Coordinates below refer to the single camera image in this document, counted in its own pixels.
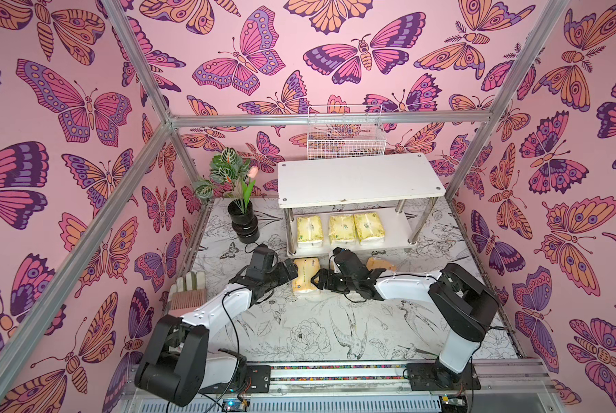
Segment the orange tissue pack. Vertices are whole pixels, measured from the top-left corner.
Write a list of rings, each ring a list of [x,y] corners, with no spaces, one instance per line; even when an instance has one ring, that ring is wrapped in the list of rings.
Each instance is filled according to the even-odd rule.
[[[319,272],[321,265],[316,257],[295,259],[297,277],[292,281],[292,292],[297,295],[316,292],[317,287],[311,278]]]
[[[396,272],[397,268],[394,264],[386,261],[385,259],[372,256],[366,262],[366,267],[368,270],[373,271],[376,269],[382,269],[385,271]]]

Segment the yellow-green tissue pack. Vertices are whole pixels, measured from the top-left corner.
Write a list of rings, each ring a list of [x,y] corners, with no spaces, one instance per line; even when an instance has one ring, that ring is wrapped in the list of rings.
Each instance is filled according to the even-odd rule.
[[[352,214],[331,215],[328,220],[328,238],[330,244],[354,244],[357,233]]]
[[[385,240],[385,227],[378,213],[356,213],[354,225],[362,245],[381,243]]]
[[[318,215],[297,217],[297,247],[319,248],[323,246],[323,224]]]

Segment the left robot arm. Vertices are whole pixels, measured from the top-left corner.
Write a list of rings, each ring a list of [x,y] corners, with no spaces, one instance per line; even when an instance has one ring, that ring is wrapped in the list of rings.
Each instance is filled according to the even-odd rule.
[[[218,296],[179,317],[166,315],[156,323],[138,364],[135,386],[185,407],[201,391],[226,393],[244,385],[247,359],[240,349],[214,349],[210,341],[233,325],[235,317],[298,275],[291,259],[282,261],[266,244],[257,246],[249,264]]]

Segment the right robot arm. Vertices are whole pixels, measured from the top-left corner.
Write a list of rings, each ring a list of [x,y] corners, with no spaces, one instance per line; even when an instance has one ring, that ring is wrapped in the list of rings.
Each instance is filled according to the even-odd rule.
[[[500,308],[500,300],[483,282],[457,263],[432,273],[398,273],[369,269],[350,250],[334,249],[336,270],[321,269],[311,284],[319,290],[362,299],[400,299],[434,305],[450,329],[440,354],[431,364],[410,363],[406,377],[414,391],[479,390],[472,358],[482,347]]]

